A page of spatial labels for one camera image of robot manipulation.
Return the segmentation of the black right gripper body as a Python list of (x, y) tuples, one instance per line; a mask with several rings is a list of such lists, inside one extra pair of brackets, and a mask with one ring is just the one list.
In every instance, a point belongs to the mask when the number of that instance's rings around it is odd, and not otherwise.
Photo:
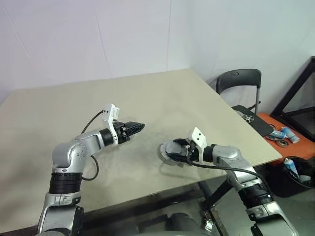
[(187, 155), (187, 162), (189, 164), (197, 163), (203, 164), (203, 153), (204, 146), (195, 143), (194, 141), (190, 141)]

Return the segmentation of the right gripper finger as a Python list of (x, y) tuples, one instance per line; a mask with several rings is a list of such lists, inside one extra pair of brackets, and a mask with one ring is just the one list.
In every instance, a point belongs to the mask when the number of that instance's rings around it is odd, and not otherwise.
[(168, 153), (167, 156), (175, 162), (188, 163), (188, 157), (186, 155), (180, 155), (177, 153)]
[(177, 138), (177, 139), (174, 139), (172, 142), (175, 143), (176, 146), (182, 148), (187, 148), (187, 147), (190, 147), (190, 141), (189, 139), (184, 139), (184, 138)]

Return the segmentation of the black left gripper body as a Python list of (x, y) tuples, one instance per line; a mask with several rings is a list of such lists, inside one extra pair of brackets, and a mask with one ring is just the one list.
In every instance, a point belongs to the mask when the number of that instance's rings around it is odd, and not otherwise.
[(126, 133), (127, 123), (116, 121), (114, 122), (114, 129), (118, 137), (118, 144), (130, 141), (130, 136)]

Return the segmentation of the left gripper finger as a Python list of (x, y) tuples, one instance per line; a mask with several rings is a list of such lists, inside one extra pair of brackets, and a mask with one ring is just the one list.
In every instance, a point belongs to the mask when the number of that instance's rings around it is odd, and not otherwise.
[(126, 134), (128, 137), (135, 135), (139, 132), (141, 132), (144, 129), (144, 126), (132, 126), (132, 127), (128, 127), (126, 129)]
[(125, 123), (125, 128), (127, 130), (142, 130), (144, 127), (145, 127), (144, 123), (137, 123), (133, 121)]

